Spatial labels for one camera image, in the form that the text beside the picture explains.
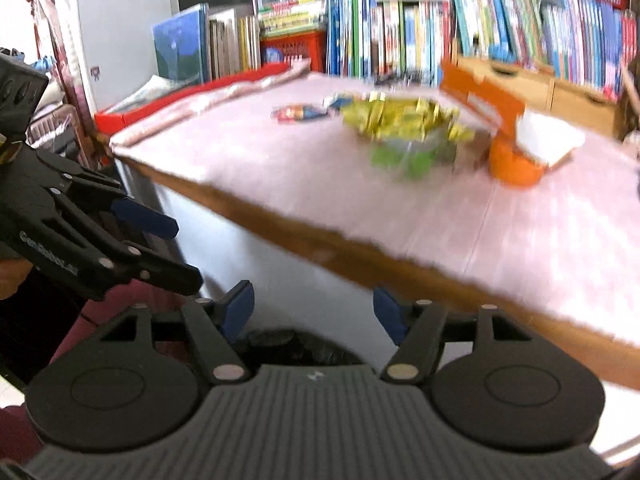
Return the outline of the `colourful small snack packet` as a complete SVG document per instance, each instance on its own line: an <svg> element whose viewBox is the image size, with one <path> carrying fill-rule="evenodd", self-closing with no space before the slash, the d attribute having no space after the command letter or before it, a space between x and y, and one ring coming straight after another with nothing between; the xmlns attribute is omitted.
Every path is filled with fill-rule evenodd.
<svg viewBox="0 0 640 480"><path fill-rule="evenodd" d="M277 122L309 122L329 115L322 107L311 104L291 104L275 108L271 117Z"/></svg>

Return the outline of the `yellow green snack bag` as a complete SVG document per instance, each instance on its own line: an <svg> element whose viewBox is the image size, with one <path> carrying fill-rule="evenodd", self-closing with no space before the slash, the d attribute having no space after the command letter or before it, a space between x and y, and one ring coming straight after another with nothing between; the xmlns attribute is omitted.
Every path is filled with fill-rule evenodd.
<svg viewBox="0 0 640 480"><path fill-rule="evenodd" d="M451 162L457 146L475 130L459 122L459 111L427 98L373 93L341 108L343 122L371 143L370 162L401 177L419 179L439 162Z"/></svg>

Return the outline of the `stack of flat books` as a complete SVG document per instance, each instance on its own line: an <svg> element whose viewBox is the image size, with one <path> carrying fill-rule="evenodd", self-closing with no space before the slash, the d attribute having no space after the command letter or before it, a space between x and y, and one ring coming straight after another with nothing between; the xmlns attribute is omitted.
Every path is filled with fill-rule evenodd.
<svg viewBox="0 0 640 480"><path fill-rule="evenodd" d="M284 0L258 11L262 38L274 38L322 29L326 26L326 0Z"/></svg>

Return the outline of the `row of upright books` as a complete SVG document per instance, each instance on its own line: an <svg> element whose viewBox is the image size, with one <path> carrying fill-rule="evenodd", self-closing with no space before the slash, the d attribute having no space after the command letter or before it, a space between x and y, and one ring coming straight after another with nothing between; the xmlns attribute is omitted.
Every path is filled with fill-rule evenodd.
<svg viewBox="0 0 640 480"><path fill-rule="evenodd" d="M326 0L326 72L436 87L456 55L526 68L615 100L639 56L630 0Z"/></svg>

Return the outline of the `red tray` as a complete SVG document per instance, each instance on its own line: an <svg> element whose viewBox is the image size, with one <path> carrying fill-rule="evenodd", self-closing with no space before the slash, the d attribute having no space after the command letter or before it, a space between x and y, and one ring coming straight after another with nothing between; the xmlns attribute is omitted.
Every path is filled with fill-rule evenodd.
<svg viewBox="0 0 640 480"><path fill-rule="evenodd" d="M291 64L287 62L269 63L262 66L259 70L247 70L243 73L224 76L220 79L206 82L206 84L197 84L196 86L171 92L167 96L161 96L151 103L138 106L129 112L107 113L107 111L104 110L94 115L94 125L96 126L97 132L112 136L122 131L122 129L136 122L140 122L140 120L182 99L190 98L190 96L196 96L197 94L207 91L225 89L239 82L256 82L268 76L277 76L283 74L290 67Z"/></svg>

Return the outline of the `pink folded cloth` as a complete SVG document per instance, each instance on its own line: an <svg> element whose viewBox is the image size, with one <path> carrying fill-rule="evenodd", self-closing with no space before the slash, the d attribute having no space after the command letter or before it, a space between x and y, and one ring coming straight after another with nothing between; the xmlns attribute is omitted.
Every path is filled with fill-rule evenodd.
<svg viewBox="0 0 640 480"><path fill-rule="evenodd" d="M259 70L249 70L215 80L211 84L201 84L191 90L181 91L180 98L162 105L158 110L111 136L108 148L113 153L121 148L131 148L180 122L208 113L222 103L263 92L303 77L310 73L310 68L311 62L308 58L298 58L283 63L267 64Z"/></svg>

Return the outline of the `large blue picture book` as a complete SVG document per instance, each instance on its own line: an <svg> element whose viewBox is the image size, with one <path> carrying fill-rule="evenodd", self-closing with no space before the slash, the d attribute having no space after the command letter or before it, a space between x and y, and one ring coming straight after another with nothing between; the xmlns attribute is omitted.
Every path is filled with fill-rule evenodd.
<svg viewBox="0 0 640 480"><path fill-rule="evenodd" d="M210 81L207 3L157 23L152 37L158 76L184 84Z"/></svg>

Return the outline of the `red plastic basket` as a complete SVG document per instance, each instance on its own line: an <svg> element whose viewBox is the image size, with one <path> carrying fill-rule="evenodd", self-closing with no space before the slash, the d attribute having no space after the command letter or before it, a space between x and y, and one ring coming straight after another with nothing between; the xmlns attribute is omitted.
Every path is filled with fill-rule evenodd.
<svg viewBox="0 0 640 480"><path fill-rule="evenodd" d="M323 73L326 69L325 30L262 38L260 48L264 64L307 60L313 72Z"/></svg>

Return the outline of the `wooden drawer organizer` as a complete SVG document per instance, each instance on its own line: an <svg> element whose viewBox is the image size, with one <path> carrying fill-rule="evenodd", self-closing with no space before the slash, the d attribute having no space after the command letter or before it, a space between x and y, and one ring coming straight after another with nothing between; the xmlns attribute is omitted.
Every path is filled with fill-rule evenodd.
<svg viewBox="0 0 640 480"><path fill-rule="evenodd" d="M555 78L550 67L541 72L484 58L459 56L457 66L521 98L528 107L617 139L616 102L604 93Z"/></svg>

